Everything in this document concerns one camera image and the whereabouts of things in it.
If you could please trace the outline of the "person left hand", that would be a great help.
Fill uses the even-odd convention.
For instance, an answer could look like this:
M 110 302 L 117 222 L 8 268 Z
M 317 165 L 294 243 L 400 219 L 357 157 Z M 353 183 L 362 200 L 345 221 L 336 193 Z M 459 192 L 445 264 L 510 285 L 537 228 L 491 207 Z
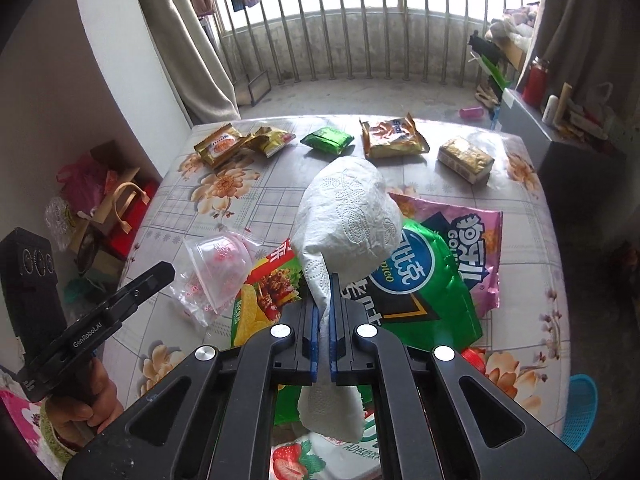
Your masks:
M 50 396 L 44 409 L 54 434 L 74 450 L 91 440 L 82 434 L 80 427 L 101 432 L 124 412 L 117 399 L 117 388 L 98 358 L 92 359 L 79 393 Z

